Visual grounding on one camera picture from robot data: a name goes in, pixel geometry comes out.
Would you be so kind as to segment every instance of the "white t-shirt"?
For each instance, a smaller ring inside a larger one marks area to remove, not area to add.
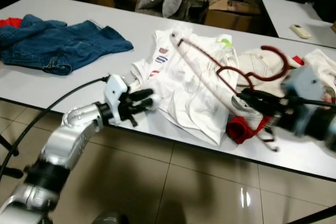
[[[204,86],[177,51],[180,38],[185,38],[205,50],[223,66],[238,67],[238,60],[230,35],[215,38],[201,37],[192,30],[181,28],[155,32],[156,48],[153,56],[132,64],[137,82],[132,88],[152,88],[160,96],[160,111],[172,123],[190,134],[211,144],[220,144],[225,132],[229,111]],[[193,68],[202,76],[212,90],[231,104],[232,91],[215,71],[219,67],[198,49],[182,43],[180,50],[192,62]],[[238,74],[223,71],[221,76],[236,88]]]

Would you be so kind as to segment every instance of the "silver robotic arm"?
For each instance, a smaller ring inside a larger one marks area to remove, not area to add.
[[[57,206],[60,192],[89,139],[104,125],[118,125],[156,106],[151,89],[129,93],[126,82],[112,75],[106,85],[106,103],[73,108],[63,115],[43,147],[37,162],[25,169],[27,177],[0,208],[1,224],[48,224],[48,213]]]

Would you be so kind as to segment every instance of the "white table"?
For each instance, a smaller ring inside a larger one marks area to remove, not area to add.
[[[279,38],[336,48],[336,33],[331,29],[332,23],[322,21],[311,4],[287,0],[262,2]],[[311,38],[300,38],[290,29],[291,25],[303,27],[311,34]]]
[[[194,33],[201,36],[231,34],[238,55],[247,49],[272,45],[291,57],[304,56],[315,48],[320,48],[336,60],[336,50],[331,48],[179,22],[70,0],[21,0],[0,10],[0,18],[23,18],[25,14],[33,14],[44,20],[62,20],[69,25],[93,19],[101,25],[113,27],[134,45],[134,50],[101,57],[68,76],[55,76],[40,70],[1,65],[0,98],[42,109],[80,84],[105,76],[107,73],[116,73],[130,78],[130,64],[153,53],[154,31],[178,25],[193,28]],[[66,112],[74,106],[103,101],[103,88],[103,83],[89,86],[58,104],[53,110]],[[136,115],[135,119],[139,123],[138,127],[133,128],[130,122],[122,123],[121,127],[255,163],[336,181],[336,154],[323,150],[317,141],[308,137],[298,139],[289,132],[278,130],[276,145],[280,147],[280,152],[273,153],[256,138],[237,146],[224,136],[220,146],[211,146],[171,124],[159,111],[142,113]]]

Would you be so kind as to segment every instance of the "tiled floor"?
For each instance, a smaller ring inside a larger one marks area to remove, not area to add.
[[[13,142],[36,113],[0,102],[2,136]],[[33,163],[59,122],[52,114],[38,122],[10,166]],[[0,204],[20,182],[3,179]],[[115,209],[131,224],[282,224],[333,205],[336,183],[106,128],[87,145],[51,216],[55,224],[90,224]]]

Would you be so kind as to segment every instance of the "robotic arm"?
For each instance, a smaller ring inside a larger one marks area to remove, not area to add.
[[[311,67],[301,67],[288,76],[281,87],[286,94],[274,95],[245,89],[237,96],[273,120],[266,130],[279,126],[301,137],[310,135],[325,141],[336,152],[336,108],[323,108],[323,89]],[[130,93],[126,82],[112,75],[104,92],[106,103],[73,108],[64,114],[61,126],[50,136],[37,162],[26,168],[27,177],[0,208],[1,224],[49,224],[48,213],[58,203],[60,192],[86,144],[104,125],[118,125],[133,114],[156,107],[153,90]]]
[[[137,123],[133,114],[154,108],[153,90],[130,92],[120,77],[111,75],[104,91],[106,103],[73,108],[63,115],[61,126],[50,136],[38,160],[26,167],[27,177],[0,208],[1,224],[48,224],[48,213],[58,203],[65,182],[89,139],[104,125],[124,120]]]

